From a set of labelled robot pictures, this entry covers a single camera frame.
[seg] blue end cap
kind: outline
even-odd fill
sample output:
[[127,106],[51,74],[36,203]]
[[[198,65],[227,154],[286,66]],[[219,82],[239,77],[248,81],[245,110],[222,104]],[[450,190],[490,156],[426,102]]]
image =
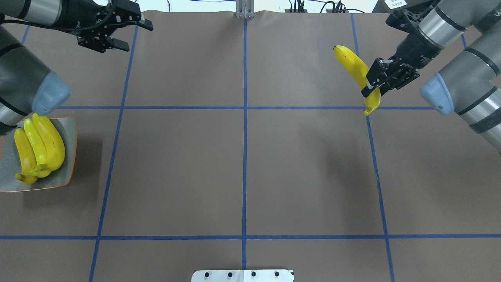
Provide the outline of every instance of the blue end cap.
[[70,97],[70,87],[51,71],[42,81],[33,99],[32,111],[48,115]]
[[426,82],[421,90],[421,97],[441,114],[450,114],[454,111],[454,104],[449,89],[439,73]]

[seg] cable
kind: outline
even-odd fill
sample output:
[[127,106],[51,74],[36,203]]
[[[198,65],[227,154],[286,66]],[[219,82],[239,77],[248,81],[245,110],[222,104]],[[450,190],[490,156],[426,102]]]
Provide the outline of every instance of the cable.
[[301,6],[301,0],[294,0],[294,1],[297,1],[298,2],[298,13],[303,13],[302,12],[302,6]]
[[37,27],[37,28],[42,28],[42,29],[49,29],[49,30],[57,30],[57,31],[62,31],[62,32],[78,32],[78,31],[86,31],[86,30],[91,30],[98,28],[106,23],[108,19],[113,15],[113,12],[115,11],[115,1],[116,0],[111,0],[111,10],[108,12],[108,14],[100,21],[99,23],[89,26],[89,27],[84,27],[84,28],[58,28],[58,27],[51,27],[51,26],[46,26],[46,25],[41,25],[41,24],[36,24],[36,23],[30,23],[30,22],[25,22],[25,21],[18,21],[18,20],[3,20],[0,22],[1,24],[20,24],[20,25],[26,25],[26,26],[32,26],[32,27]]
[[344,12],[344,11],[359,11],[361,13],[366,14],[366,12],[364,12],[362,10],[359,10],[359,9],[342,9],[342,10],[339,10],[338,13],[341,13],[341,12]]
[[346,9],[346,5],[344,5],[343,3],[341,3],[341,1],[337,2],[337,5],[334,9],[332,9],[332,12],[333,13],[345,13],[346,11],[344,12],[340,12],[340,10],[342,9]]
[[334,1],[327,1],[327,2],[324,2],[324,5],[322,6],[322,8],[320,9],[320,12],[322,12],[325,8],[325,5],[329,4],[329,3],[332,3],[332,9],[334,9],[334,5],[336,3],[334,3]]

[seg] label sticker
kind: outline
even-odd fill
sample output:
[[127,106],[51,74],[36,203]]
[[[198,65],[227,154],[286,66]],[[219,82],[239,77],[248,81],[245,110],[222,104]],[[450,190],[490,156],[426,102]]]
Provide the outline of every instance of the label sticker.
[[402,7],[407,5],[405,0],[384,0],[384,2],[388,5],[390,9],[396,9],[398,7]]

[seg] banana stem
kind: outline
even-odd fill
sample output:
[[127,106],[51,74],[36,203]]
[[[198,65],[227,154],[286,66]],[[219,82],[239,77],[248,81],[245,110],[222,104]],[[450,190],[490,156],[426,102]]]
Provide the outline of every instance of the banana stem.
[[41,164],[41,165],[37,165],[35,167],[35,171],[45,171],[45,170],[48,170],[49,168],[47,167],[47,164]]
[[26,175],[20,174],[20,173],[16,173],[16,179],[19,180],[19,181],[24,181],[26,179]]

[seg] bunch of bananas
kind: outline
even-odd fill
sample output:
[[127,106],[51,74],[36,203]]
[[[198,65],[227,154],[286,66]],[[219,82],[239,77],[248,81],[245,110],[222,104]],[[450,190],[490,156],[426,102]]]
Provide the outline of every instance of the bunch of bananas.
[[[336,45],[334,46],[334,55],[341,65],[353,76],[360,90],[367,85],[365,77],[369,72],[369,67],[348,47]],[[381,103],[381,91],[379,88],[374,90],[369,97],[364,98],[365,110],[364,115],[370,115]]]
[[25,119],[24,129],[14,132],[14,142],[21,161],[16,179],[24,185],[46,177],[63,164],[66,150],[61,135],[46,116],[33,114]]

